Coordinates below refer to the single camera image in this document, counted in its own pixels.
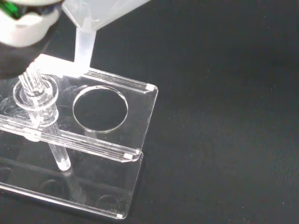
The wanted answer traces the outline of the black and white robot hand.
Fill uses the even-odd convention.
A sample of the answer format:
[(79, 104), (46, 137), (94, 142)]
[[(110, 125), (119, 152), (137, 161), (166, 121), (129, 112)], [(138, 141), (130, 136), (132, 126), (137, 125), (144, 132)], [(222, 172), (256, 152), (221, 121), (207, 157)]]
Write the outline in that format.
[(42, 40), (61, 15), (62, 0), (2, 0), (0, 42), (17, 48)]

